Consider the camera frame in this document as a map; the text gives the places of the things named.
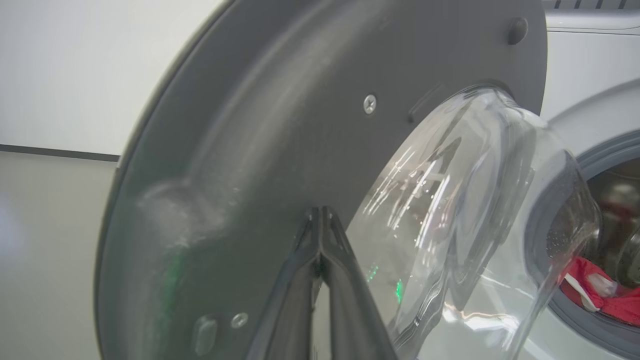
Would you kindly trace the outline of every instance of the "red garment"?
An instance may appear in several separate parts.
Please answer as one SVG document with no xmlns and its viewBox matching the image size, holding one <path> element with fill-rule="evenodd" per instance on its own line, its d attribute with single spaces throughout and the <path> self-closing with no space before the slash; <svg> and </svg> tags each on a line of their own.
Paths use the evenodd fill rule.
<svg viewBox="0 0 640 360">
<path fill-rule="evenodd" d="M 592 274 L 603 279 L 590 277 Z M 616 287 L 602 269 L 587 259 L 577 258 L 560 288 L 571 301 L 588 311 L 600 311 L 622 322 L 640 327 L 640 288 L 631 290 L 617 285 L 615 293 L 606 293 L 602 289 L 602 283 L 607 281 L 612 284 L 612 288 Z"/>
</svg>

